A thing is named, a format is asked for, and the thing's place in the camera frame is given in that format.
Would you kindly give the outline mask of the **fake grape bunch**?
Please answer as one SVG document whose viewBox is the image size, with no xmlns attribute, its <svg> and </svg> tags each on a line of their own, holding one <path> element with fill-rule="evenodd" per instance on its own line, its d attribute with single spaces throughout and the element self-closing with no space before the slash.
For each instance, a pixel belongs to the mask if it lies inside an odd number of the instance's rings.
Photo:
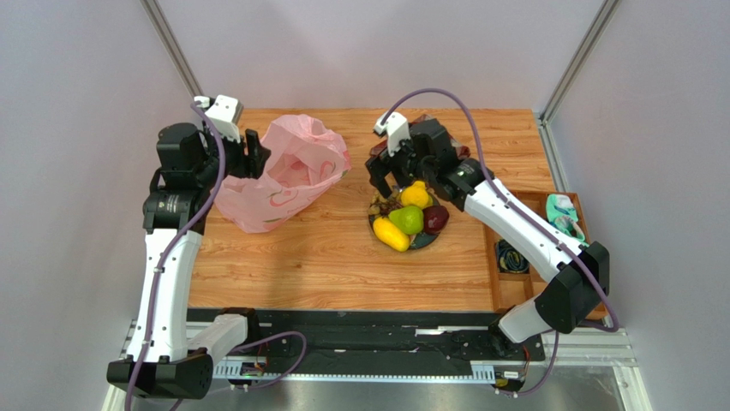
<svg viewBox="0 0 730 411">
<path fill-rule="evenodd" d="M 390 196 L 383 196 L 376 192 L 368 207 L 367 213 L 370 217 L 388 217 L 392 211 L 402 208 L 400 192 L 393 191 Z"/>
</svg>

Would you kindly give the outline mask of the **green fake fruit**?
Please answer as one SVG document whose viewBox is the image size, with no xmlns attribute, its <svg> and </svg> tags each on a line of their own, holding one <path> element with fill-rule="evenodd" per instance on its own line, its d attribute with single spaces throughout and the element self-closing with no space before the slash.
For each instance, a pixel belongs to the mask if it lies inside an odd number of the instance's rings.
<svg viewBox="0 0 730 411">
<path fill-rule="evenodd" d="M 406 235 L 416 235 L 423 231 L 424 215 L 421 208 L 407 205 L 389 213 L 390 221 Z"/>
</svg>

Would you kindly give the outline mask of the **yellow fake mango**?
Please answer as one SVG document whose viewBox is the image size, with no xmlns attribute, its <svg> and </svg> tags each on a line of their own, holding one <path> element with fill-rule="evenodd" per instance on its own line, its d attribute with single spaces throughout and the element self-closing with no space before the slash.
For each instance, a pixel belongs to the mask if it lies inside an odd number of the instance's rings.
<svg viewBox="0 0 730 411">
<path fill-rule="evenodd" d="M 372 224 L 375 236 L 388 247 L 400 253 L 410 248 L 410 237 L 387 217 L 377 217 Z"/>
</svg>

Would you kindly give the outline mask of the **pink plastic bag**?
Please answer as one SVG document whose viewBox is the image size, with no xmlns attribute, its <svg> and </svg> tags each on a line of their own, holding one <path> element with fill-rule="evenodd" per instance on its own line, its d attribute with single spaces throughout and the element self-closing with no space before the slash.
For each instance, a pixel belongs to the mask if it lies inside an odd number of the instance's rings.
<svg viewBox="0 0 730 411">
<path fill-rule="evenodd" d="M 277 118 L 262 145 L 272 151 L 262 176 L 228 176 L 214 200 L 225 218 L 249 234 L 286 223 L 351 170 L 344 138 L 311 116 Z"/>
</svg>

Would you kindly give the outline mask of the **red fake apple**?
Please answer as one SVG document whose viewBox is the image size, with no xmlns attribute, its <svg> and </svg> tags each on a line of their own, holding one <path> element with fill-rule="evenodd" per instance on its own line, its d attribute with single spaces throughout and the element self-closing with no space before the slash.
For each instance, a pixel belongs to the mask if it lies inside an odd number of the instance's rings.
<svg viewBox="0 0 730 411">
<path fill-rule="evenodd" d="M 423 232 L 429 235 L 438 235 L 447 225 L 450 214 L 445 206 L 431 205 L 422 210 Z"/>
</svg>

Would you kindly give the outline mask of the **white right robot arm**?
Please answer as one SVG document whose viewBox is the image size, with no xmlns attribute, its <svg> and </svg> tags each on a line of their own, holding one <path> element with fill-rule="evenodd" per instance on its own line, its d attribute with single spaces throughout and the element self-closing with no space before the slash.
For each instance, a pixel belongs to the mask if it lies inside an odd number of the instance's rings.
<svg viewBox="0 0 730 411">
<path fill-rule="evenodd" d="M 422 181 L 429 194 L 448 201 L 515 247 L 537 271 L 546 288 L 509 309 L 492 324 L 504 342 L 521 343 L 544 331 L 569 334 L 607 296 L 609 252 L 561 232 L 511 194 L 474 158 L 458 157 L 446 128 L 436 119 L 410 123 L 397 112 L 382 116 L 374 133 L 386 146 L 366 167 L 383 195 L 392 192 L 387 176 L 404 188 Z"/>
</svg>

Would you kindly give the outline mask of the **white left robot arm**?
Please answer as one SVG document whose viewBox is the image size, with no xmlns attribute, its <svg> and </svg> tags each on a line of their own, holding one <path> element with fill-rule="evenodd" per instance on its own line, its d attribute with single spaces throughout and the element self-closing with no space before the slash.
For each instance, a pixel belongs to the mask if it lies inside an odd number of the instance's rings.
<svg viewBox="0 0 730 411">
<path fill-rule="evenodd" d="M 108 383 L 146 399 L 202 399 L 213 369 L 257 331 L 255 311 L 225 309 L 188 340 L 186 320 L 192 271 L 219 176 L 259 177 L 269 149 L 256 131 L 223 136 L 208 125 L 163 128 L 156 145 L 160 166 L 143 204 L 146 274 L 138 325 L 125 357 L 109 363 Z"/>
</svg>

